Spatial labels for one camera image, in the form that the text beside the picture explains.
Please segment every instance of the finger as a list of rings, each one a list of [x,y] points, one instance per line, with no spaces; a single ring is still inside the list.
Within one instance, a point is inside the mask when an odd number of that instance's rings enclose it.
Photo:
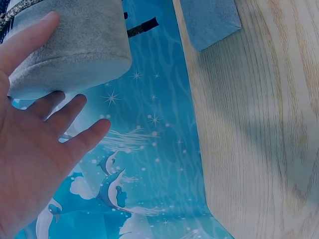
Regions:
[[[110,121],[101,119],[86,131],[63,143],[71,157],[76,161],[74,164],[103,139],[110,127]]]
[[[36,100],[31,106],[28,107],[27,111],[32,112],[41,120],[46,120],[54,108],[57,107],[57,105],[64,99],[65,94],[63,92],[55,91]]]
[[[86,97],[84,95],[77,95],[62,109],[55,112],[46,120],[46,123],[53,129],[58,138],[70,127],[85,104]]]
[[[51,12],[41,21],[15,34],[0,45],[0,71],[7,76],[32,52],[44,45],[56,30],[59,15]]]

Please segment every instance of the black strap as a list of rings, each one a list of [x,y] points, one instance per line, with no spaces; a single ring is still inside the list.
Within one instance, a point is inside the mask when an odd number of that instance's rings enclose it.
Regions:
[[[23,10],[31,7],[43,0],[22,0],[7,12],[1,12],[0,16],[0,33],[10,24],[11,20]]]

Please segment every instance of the wood grain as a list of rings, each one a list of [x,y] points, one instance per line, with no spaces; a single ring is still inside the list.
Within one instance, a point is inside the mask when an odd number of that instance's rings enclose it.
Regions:
[[[201,53],[173,1],[213,215],[237,239],[319,238],[319,1],[235,0],[243,29]]]

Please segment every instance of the hand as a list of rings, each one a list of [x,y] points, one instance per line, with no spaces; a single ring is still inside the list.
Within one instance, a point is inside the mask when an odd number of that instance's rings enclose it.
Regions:
[[[65,98],[54,92],[18,110],[7,97],[9,75],[33,51],[45,44],[59,23],[52,12],[0,45],[0,238],[16,233],[43,210],[77,162],[110,128],[102,119],[65,143],[58,139],[86,104],[77,95],[60,111]]]

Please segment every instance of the white cloud print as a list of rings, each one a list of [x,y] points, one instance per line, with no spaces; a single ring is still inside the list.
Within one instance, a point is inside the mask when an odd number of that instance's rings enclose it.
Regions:
[[[90,186],[86,182],[85,178],[81,176],[76,177],[71,183],[70,192],[79,195],[85,200],[90,200],[96,197],[96,195],[94,195],[92,190],[90,189]]]

